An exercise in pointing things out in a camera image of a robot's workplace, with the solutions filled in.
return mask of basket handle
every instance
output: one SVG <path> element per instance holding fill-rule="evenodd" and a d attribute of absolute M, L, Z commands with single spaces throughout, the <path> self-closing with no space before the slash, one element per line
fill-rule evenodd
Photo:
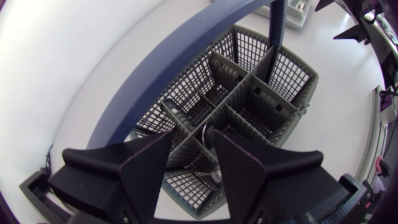
<path fill-rule="evenodd" d="M 222 32 L 271 3 L 270 44 L 279 47 L 286 0 L 218 0 L 166 37 L 130 74 L 99 119 L 88 148 L 123 142 L 164 88 Z"/>

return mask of white table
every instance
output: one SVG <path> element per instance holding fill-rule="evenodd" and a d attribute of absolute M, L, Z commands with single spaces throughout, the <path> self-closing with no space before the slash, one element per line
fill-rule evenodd
<path fill-rule="evenodd" d="M 109 101 L 139 62 L 180 24 L 209 4 L 208 0 L 168 0 L 108 52 L 88 77 L 60 125 L 52 152 L 54 171 L 63 166 L 62 149 L 86 147 Z M 325 156 L 323 167 L 338 179 L 345 173 L 355 175 L 358 169 L 368 136 L 371 91 L 384 83 L 370 45 L 333 40 L 354 25 L 349 16 L 336 4 L 315 13 L 316 4 L 317 1 L 312 3 L 302 30 L 285 29 L 283 45 L 307 62 L 320 78 L 307 114 L 283 148 L 321 151 Z M 265 35 L 269 29 L 269 20 L 256 14 L 246 16 L 238 24 Z M 150 35 L 144 37 L 144 31 Z M 155 216 L 193 220 L 163 190 Z M 225 205 L 205 219 L 227 217 Z"/>

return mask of white wall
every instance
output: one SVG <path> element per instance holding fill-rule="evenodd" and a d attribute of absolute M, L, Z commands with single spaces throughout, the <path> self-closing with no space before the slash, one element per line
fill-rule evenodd
<path fill-rule="evenodd" d="M 20 222 L 43 221 L 18 186 L 44 166 L 77 91 L 110 48 L 163 1 L 6 1 L 0 13 L 0 190 Z"/>

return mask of gray plastic basket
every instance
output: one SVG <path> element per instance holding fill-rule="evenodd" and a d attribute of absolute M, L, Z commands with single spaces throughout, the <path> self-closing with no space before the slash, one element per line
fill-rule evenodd
<path fill-rule="evenodd" d="M 215 150 L 201 138 L 206 124 L 281 147 L 306 112 L 318 75 L 283 47 L 271 67 L 274 50 L 263 35 L 233 26 L 177 75 L 131 133 L 173 130 L 163 189 L 196 219 L 226 203 Z"/>

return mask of white surface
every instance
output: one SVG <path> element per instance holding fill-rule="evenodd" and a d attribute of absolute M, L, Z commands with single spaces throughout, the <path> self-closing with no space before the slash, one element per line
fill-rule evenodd
<path fill-rule="evenodd" d="M 352 175 L 356 173 L 368 135 L 371 117 L 370 93 L 377 85 L 383 86 L 383 82 L 377 59 L 370 46 L 357 44 L 353 40 L 332 39 L 353 25 L 346 13 L 335 4 L 314 13 L 316 3 L 317 1 L 312 3 L 302 30 L 285 30 L 284 45 L 314 68 L 320 79 L 308 113 L 300 120 L 284 148 L 295 151 L 322 151 L 325 156 L 323 167 L 333 177 L 339 178 L 347 172 Z M 140 21 L 109 51 L 77 94 L 60 125 L 53 147 L 53 166 L 56 170 L 63 165 L 60 156 L 62 149 L 86 147 L 105 107 L 139 62 L 175 28 L 209 4 L 208 0 L 169 0 Z M 238 24 L 267 34 L 269 20 L 251 14 Z M 50 104 L 46 107 L 47 110 L 57 108 Z M 46 122 L 48 125 L 56 126 L 53 120 L 44 119 L 46 120 L 37 121 L 34 125 L 43 126 L 42 123 Z M 53 131 L 54 134 L 56 128 L 45 128 L 46 136 L 35 136 L 35 138 L 38 141 L 45 141 L 44 143 L 49 146 L 51 142 L 49 133 Z M 31 139 L 36 133 L 34 130 L 28 131 L 18 126 L 18 129 L 13 131 L 18 131 L 19 138 L 14 141 L 19 141 L 21 136 L 24 138 L 29 136 Z M 38 155 L 39 153 L 35 151 L 26 155 L 33 154 L 34 157 L 30 163 L 27 159 L 24 160 L 26 170 L 21 179 L 37 170 L 39 164 L 42 165 L 45 151 L 42 150 L 40 153 Z M 14 156 L 9 161 L 20 160 L 21 156 Z M 22 200 L 20 192 L 14 190 L 13 194 L 8 197 L 12 198 L 8 202 L 14 210 L 16 206 L 23 204 L 26 206 L 27 202 Z M 193 219 L 173 203 L 163 191 L 159 196 L 155 216 L 179 220 Z M 228 216 L 227 206 L 224 206 L 206 219 Z"/>
<path fill-rule="evenodd" d="M 43 221 L 18 186 L 45 165 L 77 91 L 162 1 L 6 1 L 0 13 L 0 191 L 21 223 Z"/>

